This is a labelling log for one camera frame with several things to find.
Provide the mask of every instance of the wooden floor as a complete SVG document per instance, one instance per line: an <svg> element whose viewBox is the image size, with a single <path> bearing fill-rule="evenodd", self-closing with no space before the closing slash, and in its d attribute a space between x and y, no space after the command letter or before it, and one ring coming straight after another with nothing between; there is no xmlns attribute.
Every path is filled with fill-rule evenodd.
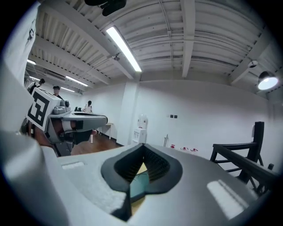
<svg viewBox="0 0 283 226"><path fill-rule="evenodd" d="M93 136L93 142L90 143L87 141L83 148L73 148L71 155L77 154L89 154L99 151L106 151L110 149L114 149L120 147L116 144L115 141L109 139L104 135L96 134Z"/></svg>

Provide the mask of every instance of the fluorescent light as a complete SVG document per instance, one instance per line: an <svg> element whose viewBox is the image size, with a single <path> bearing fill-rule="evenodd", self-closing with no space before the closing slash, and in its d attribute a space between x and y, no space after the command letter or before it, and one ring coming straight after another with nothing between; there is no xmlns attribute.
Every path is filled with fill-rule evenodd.
<svg viewBox="0 0 283 226"><path fill-rule="evenodd" d="M78 81L78 80L75 80L75 79L73 79L73 78L71 78L71 77L69 77L69 76L66 76L66 78L69 79L69 80L72 80L72 81L74 81L74 82L76 82L76 83L79 83L79 84L81 84L81 85L83 85L83 86L85 86L85 87L88 87L87 84L84 84L84 83L82 83L82 82L80 82L80 81Z"/></svg>
<svg viewBox="0 0 283 226"><path fill-rule="evenodd" d="M34 61L32 61L32 60L27 59L27 62L30 63L30 64L36 65L36 63Z"/></svg>
<svg viewBox="0 0 283 226"><path fill-rule="evenodd" d="M30 76L30 78L31 78L31 79L33 79L33 80L38 80L38 81L40 80L40 79L37 79L37 78L31 77L31 76Z"/></svg>
<svg viewBox="0 0 283 226"><path fill-rule="evenodd" d="M274 87L278 83L278 79L275 77L266 78L258 84L260 90L267 90Z"/></svg>
<svg viewBox="0 0 283 226"><path fill-rule="evenodd" d="M64 87L61 87L61 89L63 89L63 90L68 90L68 91L71 91L71 92L75 92L75 91L73 91L73 90L69 90L69 89L66 89L66 88L64 88Z"/></svg>
<svg viewBox="0 0 283 226"><path fill-rule="evenodd" d="M128 61L131 63L136 72L141 72L141 68L135 60L133 54L129 50L128 46L125 44L124 40L121 38L119 33L116 31L114 27L111 27L106 30L106 32L110 35L110 37L114 40L117 46L121 49L123 54L127 57Z"/></svg>

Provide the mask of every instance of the white wall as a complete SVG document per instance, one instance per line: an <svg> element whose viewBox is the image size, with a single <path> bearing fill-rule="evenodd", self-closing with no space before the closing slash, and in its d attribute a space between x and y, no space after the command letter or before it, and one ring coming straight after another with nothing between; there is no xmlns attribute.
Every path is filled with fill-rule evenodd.
<svg viewBox="0 0 283 226"><path fill-rule="evenodd" d="M47 83L44 83L41 87L41 89L46 90L47 92L50 93L54 93L53 92L53 86L49 85ZM60 93L59 95L64 99L64 100L68 100L71 106L72 111L75 109L75 107L83 107L83 105L81 104L81 100L82 100L82 95L81 94L77 94L77 93L73 93L67 90L63 90L60 89Z"/></svg>
<svg viewBox="0 0 283 226"><path fill-rule="evenodd" d="M108 86L83 94L80 106L84 106L88 101L92 101L92 111L94 114L101 114L108 117L108 122L113 123L111 136L117 138L117 127L120 118L121 104L124 94L125 84ZM102 133L109 136L109 127L103 127Z"/></svg>
<svg viewBox="0 0 283 226"><path fill-rule="evenodd" d="M178 148L196 148L199 156L210 159L214 143L251 142L255 121L264 121L263 161L266 166L278 166L278 159L282 159L279 121L282 123L283 114L282 108L276 111L274 116L266 99L226 85L185 80L141 82L133 128L138 115L146 114L147 143L162 146L168 134L167 147L175 144ZM168 114L178 118L167 118ZM229 163L222 166L231 168Z"/></svg>

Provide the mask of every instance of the ceiling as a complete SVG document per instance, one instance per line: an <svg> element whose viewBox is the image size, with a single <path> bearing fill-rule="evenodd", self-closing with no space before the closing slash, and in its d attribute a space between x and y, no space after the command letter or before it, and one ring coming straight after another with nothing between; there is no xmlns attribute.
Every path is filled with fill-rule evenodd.
<svg viewBox="0 0 283 226"><path fill-rule="evenodd" d="M283 59L264 22L242 1L127 0L108 17L84 0L46 0L36 21L36 40L27 72L46 69L70 76L90 88L139 77L119 53L106 29L116 26L134 53L142 74L174 71L180 79L194 72L223 76L233 86L256 93L264 70L282 76ZM259 64L247 70L251 60ZM71 81L77 92L86 89Z"/></svg>

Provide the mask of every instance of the person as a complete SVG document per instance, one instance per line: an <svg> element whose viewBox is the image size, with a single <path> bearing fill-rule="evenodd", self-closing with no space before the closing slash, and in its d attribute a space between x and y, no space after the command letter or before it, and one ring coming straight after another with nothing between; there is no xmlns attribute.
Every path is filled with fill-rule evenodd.
<svg viewBox="0 0 283 226"><path fill-rule="evenodd" d="M37 83L37 82L34 82L34 83L31 83L28 88L27 88L27 91L32 94L34 88L38 88L40 87L42 84L45 83L45 80L44 79L40 79L40 81Z"/></svg>
<svg viewBox="0 0 283 226"><path fill-rule="evenodd" d="M59 86L54 86L53 87L53 90L54 90L54 96L60 98L61 100L63 100L63 98L59 95L59 91L60 91L60 87Z"/></svg>
<svg viewBox="0 0 283 226"><path fill-rule="evenodd" d="M83 112L92 113L92 102L91 101L88 101L88 104L85 105Z"/></svg>

